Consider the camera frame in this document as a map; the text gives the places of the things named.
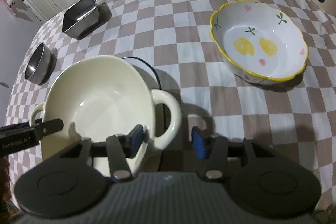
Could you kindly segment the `large white blue-rimmed plate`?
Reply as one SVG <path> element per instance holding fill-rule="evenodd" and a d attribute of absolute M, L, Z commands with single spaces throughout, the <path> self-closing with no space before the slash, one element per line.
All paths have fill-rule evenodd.
<path fill-rule="evenodd" d="M 139 57 L 123 57 L 127 63 L 131 64 L 141 75 L 145 83 L 150 90 L 158 89 L 161 90 L 161 81 L 155 69 L 146 61 Z M 166 112 L 165 106 L 163 104 L 157 104 L 155 106 L 155 135 L 161 136 L 166 128 Z"/>

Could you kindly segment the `cream two-handled bowl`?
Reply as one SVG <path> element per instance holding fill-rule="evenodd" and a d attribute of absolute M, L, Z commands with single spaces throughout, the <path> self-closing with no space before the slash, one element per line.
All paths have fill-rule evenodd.
<path fill-rule="evenodd" d="M 67 67 L 45 102 L 34 108 L 31 125 L 39 112 L 42 121 L 59 118 L 64 123 L 61 131 L 41 139 L 43 160 L 83 137 L 99 143 L 111 135 L 127 135 L 141 125 L 145 137 L 136 155 L 127 159 L 132 174 L 173 141 L 182 121 L 180 105 L 170 93 L 149 89 L 131 64 L 111 55 Z"/>

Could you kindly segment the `yellow-rimmed lemon bowl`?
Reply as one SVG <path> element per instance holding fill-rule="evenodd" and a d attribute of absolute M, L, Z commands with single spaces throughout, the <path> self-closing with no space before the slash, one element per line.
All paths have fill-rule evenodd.
<path fill-rule="evenodd" d="M 288 82 L 306 68 L 303 33 L 284 12 L 265 3 L 225 3 L 211 15 L 210 27 L 230 71 L 251 84 Z"/>

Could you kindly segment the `square steel tray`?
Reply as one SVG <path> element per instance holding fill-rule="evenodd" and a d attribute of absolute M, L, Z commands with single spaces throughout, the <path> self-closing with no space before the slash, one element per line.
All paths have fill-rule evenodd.
<path fill-rule="evenodd" d="M 62 32 L 71 38 L 79 38 L 96 25 L 99 18 L 100 12 L 96 0 L 80 0 L 65 12 Z"/>

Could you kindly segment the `round steel bowl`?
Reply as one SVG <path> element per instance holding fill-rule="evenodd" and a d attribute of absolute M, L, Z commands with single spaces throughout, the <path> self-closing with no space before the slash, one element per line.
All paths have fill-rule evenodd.
<path fill-rule="evenodd" d="M 40 43 L 26 66 L 25 80 L 41 85 L 51 72 L 53 59 L 52 51 L 44 43 Z"/>

